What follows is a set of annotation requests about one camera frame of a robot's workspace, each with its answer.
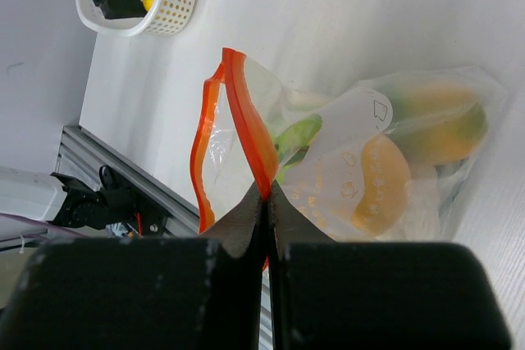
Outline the green apple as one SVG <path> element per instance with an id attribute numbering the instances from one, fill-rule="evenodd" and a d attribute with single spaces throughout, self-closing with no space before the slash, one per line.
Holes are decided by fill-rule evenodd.
<path id="1" fill-rule="evenodd" d="M 278 183 L 285 180 L 285 173 L 291 167 L 298 166 L 303 161 L 321 128 L 322 118 L 318 114 L 312 114 L 290 125 L 273 139 L 279 160 L 276 174 Z"/>

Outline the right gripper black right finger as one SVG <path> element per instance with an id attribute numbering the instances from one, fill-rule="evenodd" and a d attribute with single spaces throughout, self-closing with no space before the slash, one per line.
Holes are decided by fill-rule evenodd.
<path id="1" fill-rule="evenodd" d="M 509 349 L 488 276 L 457 243 L 337 243 L 268 198 L 277 349 Z"/>

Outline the white perforated plastic basket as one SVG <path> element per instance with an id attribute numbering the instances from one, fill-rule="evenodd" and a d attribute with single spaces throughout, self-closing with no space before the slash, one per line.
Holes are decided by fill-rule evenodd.
<path id="1" fill-rule="evenodd" d="M 155 0 L 142 18 L 106 20 L 90 0 L 75 0 L 85 26 L 100 34 L 133 37 L 141 33 L 177 34 L 188 24 L 197 0 Z"/>

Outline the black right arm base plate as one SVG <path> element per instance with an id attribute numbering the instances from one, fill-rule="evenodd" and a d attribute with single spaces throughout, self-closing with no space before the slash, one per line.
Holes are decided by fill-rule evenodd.
<path id="1" fill-rule="evenodd" d="M 148 199 L 138 199 L 125 226 L 138 237 L 162 236 L 168 219 L 167 211 Z"/>

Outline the aluminium rail frame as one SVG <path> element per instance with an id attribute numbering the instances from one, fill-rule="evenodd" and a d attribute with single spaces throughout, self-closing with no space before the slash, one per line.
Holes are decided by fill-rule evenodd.
<path id="1" fill-rule="evenodd" d="M 52 174 L 66 193 L 54 225 L 138 238 L 125 223 L 135 202 L 143 198 L 167 211 L 162 236 L 192 237 L 199 232 L 199 214 L 191 203 L 79 126 L 62 129 Z"/>

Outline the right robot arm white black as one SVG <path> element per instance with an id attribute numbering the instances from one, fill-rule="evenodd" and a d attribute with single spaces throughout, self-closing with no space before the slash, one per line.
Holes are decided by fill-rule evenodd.
<path id="1" fill-rule="evenodd" d="M 105 166 L 103 186 L 2 168 L 1 217 L 62 231 L 33 246 L 1 310 L 4 349 L 509 349 L 480 262 L 453 243 L 336 243 L 278 186 L 192 238 L 88 238 L 164 208 Z"/>

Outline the clear zip bag orange zipper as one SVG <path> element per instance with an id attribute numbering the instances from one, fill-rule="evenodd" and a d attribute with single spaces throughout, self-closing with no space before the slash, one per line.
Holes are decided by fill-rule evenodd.
<path id="1" fill-rule="evenodd" d="M 450 240 L 456 201 L 504 105 L 479 67 L 360 80 L 341 94 L 287 88 L 224 48 L 203 84 L 189 173 L 206 231 L 272 184 L 338 242 Z"/>

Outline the orange round fruit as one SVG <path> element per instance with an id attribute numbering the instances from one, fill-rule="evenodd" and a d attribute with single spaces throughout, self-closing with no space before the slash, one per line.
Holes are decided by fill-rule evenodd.
<path id="1" fill-rule="evenodd" d="M 361 153 L 364 195 L 352 215 L 358 230 L 375 237 L 404 214 L 412 176 L 403 153 L 384 134 L 368 141 Z"/>

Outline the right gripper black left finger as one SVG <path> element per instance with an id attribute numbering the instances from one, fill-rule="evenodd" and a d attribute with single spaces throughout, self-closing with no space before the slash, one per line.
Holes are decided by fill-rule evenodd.
<path id="1" fill-rule="evenodd" d="M 264 212 L 252 186 L 198 237 L 44 244 L 2 311 L 2 348 L 257 348 Z"/>

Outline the yellow-green mango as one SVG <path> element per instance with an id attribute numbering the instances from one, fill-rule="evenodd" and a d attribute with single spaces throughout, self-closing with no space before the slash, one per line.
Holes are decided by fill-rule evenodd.
<path id="1" fill-rule="evenodd" d="M 484 140 L 488 122 L 472 89 L 444 80 L 388 84 L 380 92 L 393 110 L 386 134 L 411 164 L 462 161 Z"/>

